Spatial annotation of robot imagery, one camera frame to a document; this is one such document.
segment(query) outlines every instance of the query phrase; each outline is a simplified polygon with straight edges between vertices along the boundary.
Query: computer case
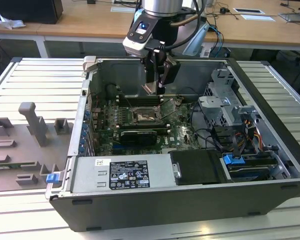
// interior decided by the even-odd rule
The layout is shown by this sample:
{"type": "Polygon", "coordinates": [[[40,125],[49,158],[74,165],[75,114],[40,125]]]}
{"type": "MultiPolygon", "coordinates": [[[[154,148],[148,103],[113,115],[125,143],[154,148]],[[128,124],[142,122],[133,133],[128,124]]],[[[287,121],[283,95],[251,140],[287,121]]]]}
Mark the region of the computer case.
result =
{"type": "Polygon", "coordinates": [[[56,24],[63,12],[61,0],[0,0],[0,14],[7,19],[56,24]]]}

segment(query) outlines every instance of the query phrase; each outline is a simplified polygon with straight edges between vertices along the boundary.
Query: blue clip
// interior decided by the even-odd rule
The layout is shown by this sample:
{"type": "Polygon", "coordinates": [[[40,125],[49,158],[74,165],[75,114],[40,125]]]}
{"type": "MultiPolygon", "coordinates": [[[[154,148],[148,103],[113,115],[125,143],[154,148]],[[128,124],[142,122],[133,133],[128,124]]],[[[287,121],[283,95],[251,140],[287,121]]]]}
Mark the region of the blue clip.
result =
{"type": "Polygon", "coordinates": [[[59,178],[60,178],[60,173],[49,173],[46,176],[45,182],[47,184],[58,184],[59,183],[59,178]]]}
{"type": "Polygon", "coordinates": [[[245,164],[246,163],[243,157],[234,158],[234,156],[232,154],[226,154],[223,157],[223,160],[226,165],[228,165],[228,164],[245,164]]]}

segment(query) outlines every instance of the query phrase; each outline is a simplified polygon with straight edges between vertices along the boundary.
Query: wooden desk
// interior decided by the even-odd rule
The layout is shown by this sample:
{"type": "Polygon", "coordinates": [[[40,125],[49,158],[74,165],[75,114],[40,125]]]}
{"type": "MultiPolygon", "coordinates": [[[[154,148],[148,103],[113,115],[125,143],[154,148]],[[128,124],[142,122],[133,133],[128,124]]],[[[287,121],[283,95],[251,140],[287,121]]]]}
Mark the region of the wooden desk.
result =
{"type": "MultiPolygon", "coordinates": [[[[245,20],[242,16],[237,15],[219,15],[216,20],[218,30],[224,35],[225,45],[233,44],[243,45],[264,45],[268,49],[271,47],[300,47],[300,24],[287,23],[279,13],[292,13],[287,7],[280,6],[280,0],[218,0],[220,3],[227,4],[233,14],[237,12],[233,8],[259,9],[265,16],[269,15],[275,21],[258,21],[245,20]]],[[[290,8],[300,12],[300,2],[290,1],[290,8]]],[[[207,8],[206,13],[211,13],[213,8],[207,8]]],[[[215,5],[214,11],[219,13],[220,6],[215,5]]],[[[209,22],[214,24],[214,18],[208,15],[209,22]]],[[[206,39],[210,39],[212,32],[207,34],[206,39]]]]}
{"type": "Polygon", "coordinates": [[[134,16],[130,12],[111,12],[111,0],[96,4],[62,0],[62,4],[64,11],[58,23],[42,24],[38,35],[123,39],[134,16]]]}
{"type": "MultiPolygon", "coordinates": [[[[0,39],[27,39],[36,41],[42,57],[49,53],[45,41],[71,42],[110,42],[121,43],[126,36],[133,14],[129,12],[111,12],[111,0],[87,4],[86,1],[62,0],[63,14],[57,24],[27,23],[20,29],[5,29],[0,26],[0,39]]],[[[237,15],[220,15],[218,29],[224,35],[224,47],[299,50],[300,24],[286,23],[277,16],[279,13],[289,13],[290,9],[280,6],[280,0],[219,0],[228,4],[232,13],[233,8],[260,9],[265,15],[276,15],[275,21],[245,20],[237,15]]],[[[298,11],[300,2],[290,1],[290,6],[298,11]]],[[[213,17],[208,17],[214,24],[213,17]]],[[[204,46],[210,48],[216,41],[216,35],[208,32],[204,46]]]]}

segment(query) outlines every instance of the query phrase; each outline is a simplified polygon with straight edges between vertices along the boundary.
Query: warning label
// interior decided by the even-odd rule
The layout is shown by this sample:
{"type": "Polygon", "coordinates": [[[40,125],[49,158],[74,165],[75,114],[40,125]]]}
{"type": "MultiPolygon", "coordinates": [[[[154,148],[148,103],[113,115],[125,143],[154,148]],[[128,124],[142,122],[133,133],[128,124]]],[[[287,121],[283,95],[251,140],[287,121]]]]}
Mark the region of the warning label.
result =
{"type": "Polygon", "coordinates": [[[150,188],[147,161],[110,162],[111,190],[150,188]]]}

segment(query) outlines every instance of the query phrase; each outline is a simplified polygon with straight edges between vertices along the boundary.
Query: black plastic cover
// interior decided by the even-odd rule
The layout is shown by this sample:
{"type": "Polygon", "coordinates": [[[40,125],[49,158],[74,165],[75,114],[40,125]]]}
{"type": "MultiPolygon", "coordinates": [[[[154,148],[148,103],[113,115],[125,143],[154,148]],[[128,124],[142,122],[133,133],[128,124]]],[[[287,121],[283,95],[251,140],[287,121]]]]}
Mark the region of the black plastic cover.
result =
{"type": "Polygon", "coordinates": [[[172,151],[171,162],[178,164],[181,178],[176,178],[179,185],[221,184],[226,183],[220,154],[216,150],[194,149],[172,151]]]}

